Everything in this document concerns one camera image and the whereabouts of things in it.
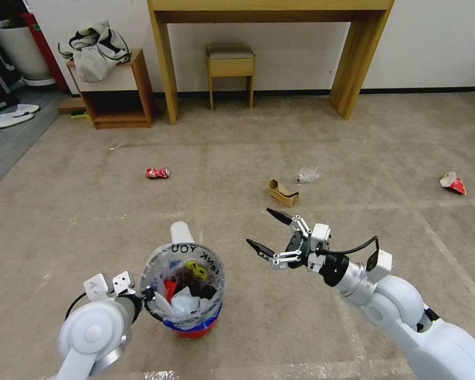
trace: stool cushion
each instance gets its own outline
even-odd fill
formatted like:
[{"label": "stool cushion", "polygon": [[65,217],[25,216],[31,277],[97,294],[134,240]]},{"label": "stool cushion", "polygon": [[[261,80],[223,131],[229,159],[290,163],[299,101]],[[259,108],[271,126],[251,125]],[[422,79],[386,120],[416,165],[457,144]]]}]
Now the stool cushion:
[{"label": "stool cushion", "polygon": [[209,45],[206,50],[210,59],[243,59],[254,57],[250,47],[242,44],[213,44]]}]

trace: white cloth bag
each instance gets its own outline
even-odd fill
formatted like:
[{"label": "white cloth bag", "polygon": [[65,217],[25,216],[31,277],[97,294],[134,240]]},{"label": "white cloth bag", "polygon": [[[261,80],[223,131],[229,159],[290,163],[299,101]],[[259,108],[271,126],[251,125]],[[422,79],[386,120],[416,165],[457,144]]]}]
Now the white cloth bag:
[{"label": "white cloth bag", "polygon": [[78,77],[84,82],[98,82],[118,63],[130,61],[130,50],[121,35],[109,27],[109,21],[88,20],[81,23],[69,40],[71,51],[58,50],[74,59]]}]

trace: red object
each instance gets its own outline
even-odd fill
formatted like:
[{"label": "red object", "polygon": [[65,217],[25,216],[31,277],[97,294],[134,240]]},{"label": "red object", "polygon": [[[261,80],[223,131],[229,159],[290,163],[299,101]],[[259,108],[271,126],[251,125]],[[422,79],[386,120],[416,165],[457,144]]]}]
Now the red object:
[{"label": "red object", "polygon": [[46,38],[44,38],[44,35],[41,32],[41,28],[39,27],[39,24],[37,24],[37,20],[35,19],[35,16],[31,13],[26,12],[26,13],[20,14],[20,17],[25,21],[26,25],[28,25],[28,28],[30,29],[30,32],[32,33],[33,39],[37,43],[37,46],[39,47],[44,57],[44,61],[46,61],[47,67],[49,67],[49,71],[51,72],[51,75],[55,79],[56,84],[58,85],[58,88],[60,89],[61,92],[67,92],[69,89],[69,86],[67,85],[67,82],[65,81],[65,78],[63,77],[63,74],[60,71],[60,67],[56,63],[56,60],[54,59],[53,53],[51,52],[51,49],[49,48]]},{"label": "red object", "polygon": [[157,170],[155,168],[146,169],[147,178],[169,178],[169,176],[170,171],[166,167],[160,170]]},{"label": "red object", "polygon": [[461,178],[457,177],[449,186],[449,188],[456,190],[458,193],[462,195],[466,194],[466,189],[464,188],[463,182],[461,182]]},{"label": "red object", "polygon": [[442,185],[442,187],[451,188],[459,194],[466,194],[466,188],[463,185],[463,181],[455,172],[448,172],[440,178],[440,185]]},{"label": "red object", "polygon": [[164,281],[164,285],[166,290],[165,299],[167,300],[167,302],[170,303],[170,299],[173,297],[178,283],[175,281]]},{"label": "red object", "polygon": [[211,330],[213,328],[213,326],[215,325],[216,321],[218,319],[215,319],[213,321],[212,324],[210,324],[207,328],[205,328],[204,330],[199,330],[199,331],[193,331],[193,332],[182,332],[182,331],[178,331],[178,330],[174,330],[175,333],[177,333],[179,336],[181,336],[182,338],[200,338],[200,337],[203,337],[204,335],[206,335],[208,333],[209,330]]}]

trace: white flower pot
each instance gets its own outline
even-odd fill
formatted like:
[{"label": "white flower pot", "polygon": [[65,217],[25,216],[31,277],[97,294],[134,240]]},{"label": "white flower pot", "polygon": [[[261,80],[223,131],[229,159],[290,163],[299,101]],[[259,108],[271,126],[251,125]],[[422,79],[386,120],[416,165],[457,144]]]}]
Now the white flower pot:
[{"label": "white flower pot", "polygon": [[0,21],[0,45],[29,86],[55,83],[39,47],[28,27],[7,28],[9,20]]}]

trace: white slipper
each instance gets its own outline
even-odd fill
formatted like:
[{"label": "white slipper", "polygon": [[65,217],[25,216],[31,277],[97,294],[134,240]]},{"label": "white slipper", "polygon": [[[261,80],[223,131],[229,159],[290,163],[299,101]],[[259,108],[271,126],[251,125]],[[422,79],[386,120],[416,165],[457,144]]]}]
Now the white slipper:
[{"label": "white slipper", "polygon": [[0,115],[0,117],[18,117],[23,116],[26,113],[34,113],[39,110],[39,106],[36,104],[18,104],[17,109],[14,112],[6,112]]},{"label": "white slipper", "polygon": [[18,117],[0,117],[0,128],[11,127],[13,125],[19,124],[27,120],[33,119],[32,113],[27,113],[23,116]]}]

